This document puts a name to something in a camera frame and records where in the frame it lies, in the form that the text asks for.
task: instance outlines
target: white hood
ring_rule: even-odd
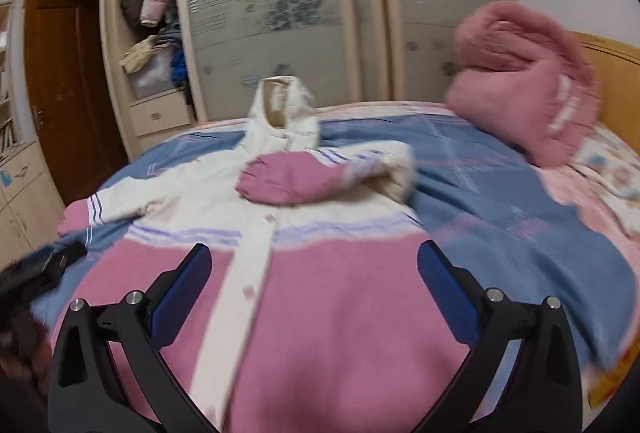
[[[317,148],[320,125],[312,101],[313,96],[296,77],[264,79],[255,92],[239,146],[251,157]]]

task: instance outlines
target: metal screw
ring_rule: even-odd
[[[142,292],[140,292],[139,290],[132,290],[127,294],[125,301],[129,303],[129,305],[137,305],[142,301],[143,297],[144,294],[142,294]]]
[[[502,301],[504,299],[504,292],[497,288],[491,288],[486,292],[487,298],[489,301],[493,301],[497,303],[498,301]]]
[[[71,302],[71,305],[69,305],[69,308],[73,311],[73,312],[78,312],[82,307],[84,307],[84,299],[74,299]]]
[[[560,308],[562,306],[561,301],[556,296],[551,296],[546,299],[546,304],[551,308]]]

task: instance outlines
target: white placket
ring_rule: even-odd
[[[189,395],[218,429],[222,428],[254,321],[277,225],[273,208],[256,207],[256,214],[228,267],[200,346]]]

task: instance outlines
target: blue bedsheet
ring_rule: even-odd
[[[197,156],[233,148],[242,132],[194,132],[165,142],[115,174],[161,174]],[[558,296],[568,313],[581,366],[595,357],[615,365],[635,298],[634,275],[610,241],[584,226],[574,206],[556,204],[523,157],[495,137],[452,116],[410,115],[322,123],[322,146],[395,139],[410,144],[417,185],[409,205],[450,261],[515,301]],[[90,254],[65,274],[60,288],[36,302],[53,327],[82,277],[129,222],[83,231]],[[502,372],[513,364],[514,350]],[[506,374],[500,373],[497,379]]]

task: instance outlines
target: door handle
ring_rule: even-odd
[[[42,110],[38,110],[35,105],[32,105],[31,114],[33,115],[33,121],[36,123],[37,129],[43,129],[45,121],[44,112]]]

